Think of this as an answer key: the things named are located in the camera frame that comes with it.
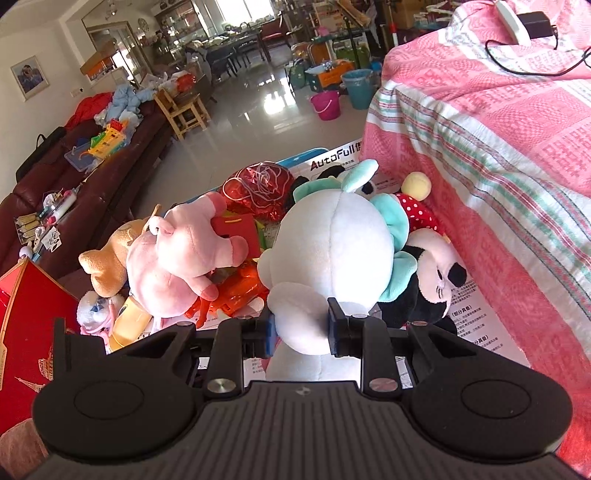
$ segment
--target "red box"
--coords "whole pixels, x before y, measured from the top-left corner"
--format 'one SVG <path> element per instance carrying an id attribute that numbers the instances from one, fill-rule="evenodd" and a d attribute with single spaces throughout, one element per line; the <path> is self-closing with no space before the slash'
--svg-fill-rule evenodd
<path id="1" fill-rule="evenodd" d="M 79 332 L 78 300 L 28 258 L 0 278 L 0 434 L 31 417 L 53 378 L 53 324 Z"/>

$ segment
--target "wooden chair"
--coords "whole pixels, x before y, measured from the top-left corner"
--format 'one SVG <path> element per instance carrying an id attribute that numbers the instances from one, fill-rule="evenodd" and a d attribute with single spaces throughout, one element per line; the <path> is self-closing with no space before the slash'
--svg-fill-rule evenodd
<path id="1" fill-rule="evenodd" d="M 179 140 L 183 140 L 183 134 L 198 125 L 205 130 L 207 128 L 205 122 L 211 120 L 199 94 L 187 98 L 178 105 L 166 90 L 159 90 L 154 96 L 154 100 L 156 100 L 156 103 L 168 119 Z M 186 112 L 191 112 L 194 118 L 187 120 L 184 117 Z"/>

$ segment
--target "window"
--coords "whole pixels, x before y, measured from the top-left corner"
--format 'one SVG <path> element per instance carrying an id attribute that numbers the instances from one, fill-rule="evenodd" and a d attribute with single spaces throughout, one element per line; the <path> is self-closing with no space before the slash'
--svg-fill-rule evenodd
<path id="1" fill-rule="evenodd" d="M 224 20 L 234 26 L 273 15 L 269 0 L 216 0 Z"/>

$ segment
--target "white plush toy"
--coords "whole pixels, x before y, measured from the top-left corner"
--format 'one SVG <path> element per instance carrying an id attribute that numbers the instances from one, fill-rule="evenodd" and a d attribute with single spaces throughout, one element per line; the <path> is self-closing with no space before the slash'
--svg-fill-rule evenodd
<path id="1" fill-rule="evenodd" d="M 86 292 L 80 299 L 76 312 L 80 333 L 101 336 L 107 345 L 109 343 L 108 333 L 123 303 L 124 299 L 121 295 L 105 299 L 94 290 Z"/>
<path id="2" fill-rule="evenodd" d="M 417 269 L 400 251 L 408 237 L 401 205 L 386 194 L 368 201 L 354 193 L 377 168 L 366 160 L 342 184 L 331 177 L 298 187 L 273 248 L 261 255 L 258 273 L 282 339 L 267 380 L 359 381 L 360 360 L 330 355 L 327 298 L 346 315 L 367 314 L 404 291 Z"/>

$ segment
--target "black cable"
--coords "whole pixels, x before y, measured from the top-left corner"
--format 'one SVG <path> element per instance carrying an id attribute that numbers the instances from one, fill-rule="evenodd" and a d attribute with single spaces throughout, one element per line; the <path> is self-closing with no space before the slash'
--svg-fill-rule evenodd
<path id="1" fill-rule="evenodd" d="M 554 31 L 554 36 L 556 37 L 556 46 L 555 46 L 555 50 L 558 49 L 558 29 L 556 28 L 555 25 L 552 26 L 552 30 Z M 558 73 L 536 73 L 536 72 L 518 72 L 516 70 L 511 70 L 508 69 L 507 67 L 503 66 L 496 58 L 494 58 L 492 56 L 491 51 L 488 48 L 488 45 L 490 43 L 495 43 L 497 45 L 508 45 L 507 43 L 503 43 L 500 41 L 496 41 L 496 40 L 487 40 L 484 43 L 484 49 L 486 51 L 486 53 L 488 54 L 488 56 L 491 58 L 491 60 L 500 68 L 502 68 L 503 70 L 505 70 L 506 72 L 509 73 L 513 73 L 515 75 L 531 75 L 531 76 L 536 76 L 536 77 L 560 77 L 562 75 L 567 74 L 568 72 L 574 70 L 576 67 L 578 67 L 579 65 L 581 65 L 583 62 L 585 63 L 585 65 L 589 68 L 591 68 L 591 65 L 589 65 L 589 63 L 587 63 L 587 59 L 589 57 L 591 57 L 591 47 L 588 47 L 587 49 L 585 49 L 585 51 L 583 52 L 583 57 L 577 62 L 575 63 L 572 67 L 567 68 L 566 70 L 563 70 L 562 72 L 558 72 Z"/>
<path id="2" fill-rule="evenodd" d="M 554 46 L 554 49 L 558 50 L 558 27 L 556 25 L 552 25 L 552 32 L 556 38 L 556 45 Z"/>

